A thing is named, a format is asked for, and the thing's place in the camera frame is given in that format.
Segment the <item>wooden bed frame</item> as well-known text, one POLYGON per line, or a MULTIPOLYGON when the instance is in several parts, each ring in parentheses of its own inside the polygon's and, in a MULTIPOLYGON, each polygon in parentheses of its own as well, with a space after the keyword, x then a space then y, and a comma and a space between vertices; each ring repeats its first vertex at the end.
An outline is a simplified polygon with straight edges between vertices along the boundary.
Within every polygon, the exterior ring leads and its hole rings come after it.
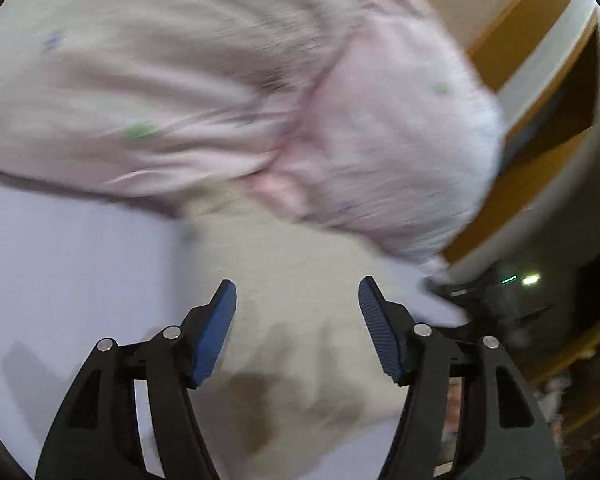
POLYGON ((600 342, 600 5, 513 0, 471 55, 507 134, 490 195, 445 255, 455 283, 497 263, 539 282, 553 307, 509 347, 544 382, 600 342))

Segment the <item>pink floral pillow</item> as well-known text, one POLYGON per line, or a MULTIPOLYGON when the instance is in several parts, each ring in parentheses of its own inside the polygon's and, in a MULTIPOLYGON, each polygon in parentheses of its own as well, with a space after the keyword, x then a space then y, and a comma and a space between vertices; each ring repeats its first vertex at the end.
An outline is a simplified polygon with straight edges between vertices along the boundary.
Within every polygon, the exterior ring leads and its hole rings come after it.
POLYGON ((100 195, 237 181, 416 264, 480 210, 498 99, 425 0, 5 0, 0 171, 100 195))

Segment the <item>beige cable-knit sweater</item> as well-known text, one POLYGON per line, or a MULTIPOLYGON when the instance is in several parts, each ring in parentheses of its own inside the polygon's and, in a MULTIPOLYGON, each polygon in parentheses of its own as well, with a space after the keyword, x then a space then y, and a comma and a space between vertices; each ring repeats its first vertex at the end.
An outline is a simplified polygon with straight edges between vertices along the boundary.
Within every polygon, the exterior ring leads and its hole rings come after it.
POLYGON ((373 479, 406 392, 382 371, 358 283, 419 321, 457 326, 416 266, 353 237, 279 219, 228 183, 178 196, 185 298, 208 301, 220 281, 237 309, 212 376, 195 393, 204 438, 225 479, 373 479))

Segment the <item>pale lavender bed sheet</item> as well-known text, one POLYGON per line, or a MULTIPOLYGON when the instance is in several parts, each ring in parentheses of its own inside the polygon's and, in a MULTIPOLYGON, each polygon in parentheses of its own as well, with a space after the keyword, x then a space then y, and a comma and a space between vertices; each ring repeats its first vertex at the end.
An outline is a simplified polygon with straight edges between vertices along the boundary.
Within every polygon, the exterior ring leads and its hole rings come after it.
POLYGON ((184 296, 185 234, 181 214, 0 178, 0 438, 25 471, 96 341, 202 305, 184 296))

